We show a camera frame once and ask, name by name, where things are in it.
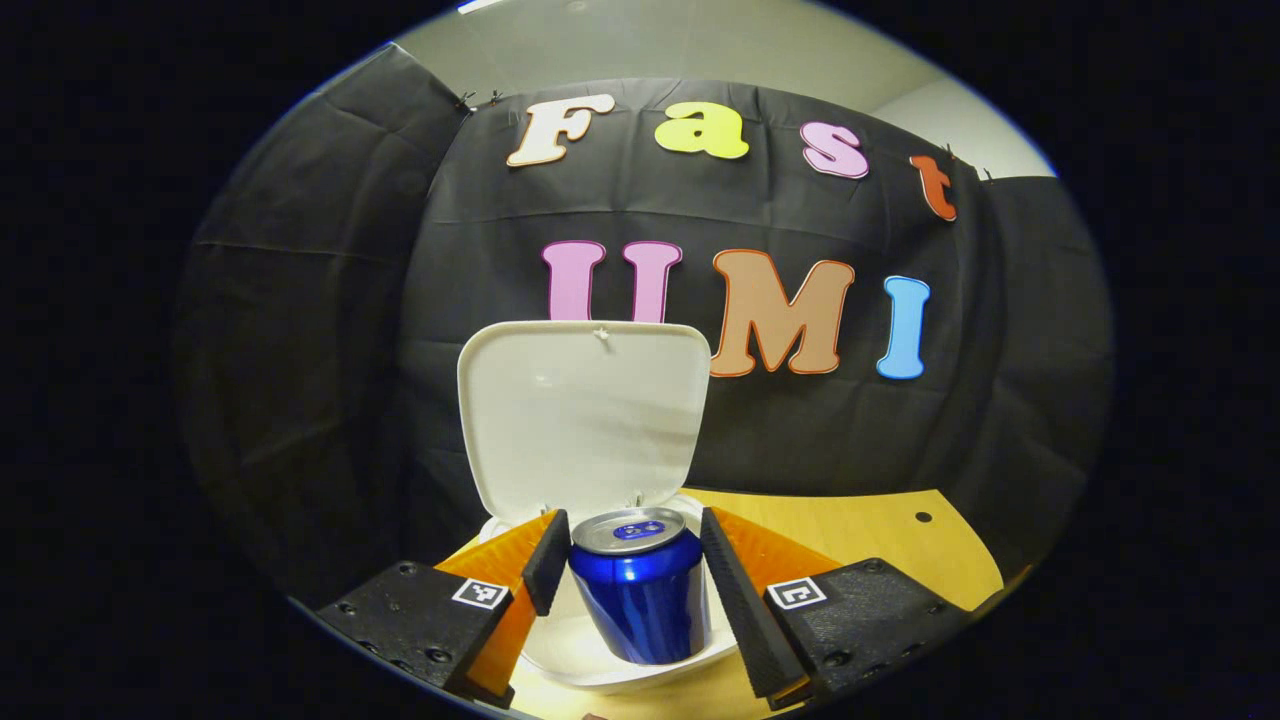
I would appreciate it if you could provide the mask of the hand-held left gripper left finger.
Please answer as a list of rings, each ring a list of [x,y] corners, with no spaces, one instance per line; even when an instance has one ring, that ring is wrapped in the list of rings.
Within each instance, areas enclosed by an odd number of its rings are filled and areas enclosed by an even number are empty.
[[[550,612],[568,553],[567,512],[548,511],[435,566],[394,562],[316,615],[419,682],[508,708],[515,667],[536,618]]]

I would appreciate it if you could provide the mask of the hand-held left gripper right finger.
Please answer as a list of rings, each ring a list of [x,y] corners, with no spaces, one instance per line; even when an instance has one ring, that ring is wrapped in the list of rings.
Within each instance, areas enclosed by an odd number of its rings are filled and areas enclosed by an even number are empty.
[[[754,694],[828,702],[905,667],[972,615],[884,559],[841,564],[724,509],[701,546]]]

